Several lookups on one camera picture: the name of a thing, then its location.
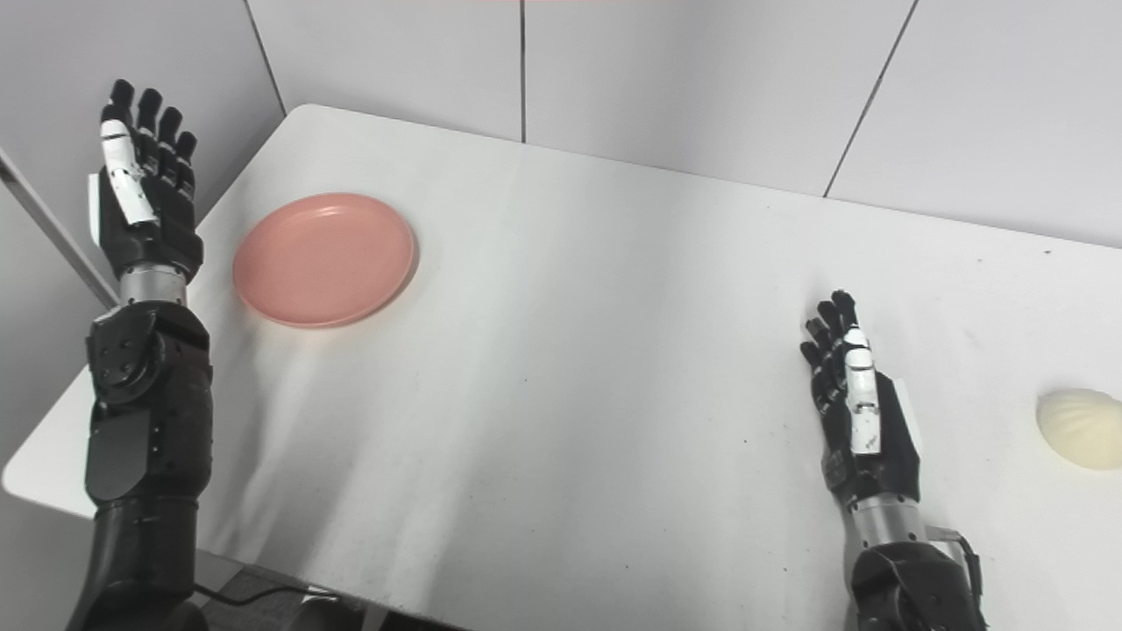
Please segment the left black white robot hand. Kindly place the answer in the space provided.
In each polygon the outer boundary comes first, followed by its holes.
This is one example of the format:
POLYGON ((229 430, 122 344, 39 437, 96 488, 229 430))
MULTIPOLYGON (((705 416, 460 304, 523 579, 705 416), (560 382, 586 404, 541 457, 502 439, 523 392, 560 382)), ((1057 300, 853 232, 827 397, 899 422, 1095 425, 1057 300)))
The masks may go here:
POLYGON ((157 89, 137 95, 125 79, 116 80, 102 108, 102 165, 88 177, 89 234, 116 278, 155 265, 192 280, 203 263, 194 204, 197 138, 182 124, 183 113, 157 89))

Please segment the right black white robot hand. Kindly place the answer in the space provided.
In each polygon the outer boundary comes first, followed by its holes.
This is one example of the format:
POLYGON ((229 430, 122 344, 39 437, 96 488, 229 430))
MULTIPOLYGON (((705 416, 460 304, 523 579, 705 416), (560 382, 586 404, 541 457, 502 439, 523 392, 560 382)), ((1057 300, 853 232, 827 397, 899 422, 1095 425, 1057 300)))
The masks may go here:
POLYGON ((889 494, 920 499, 920 454, 893 379, 877 367, 844 290, 818 303, 799 346, 825 447, 826 487, 843 506, 889 494))

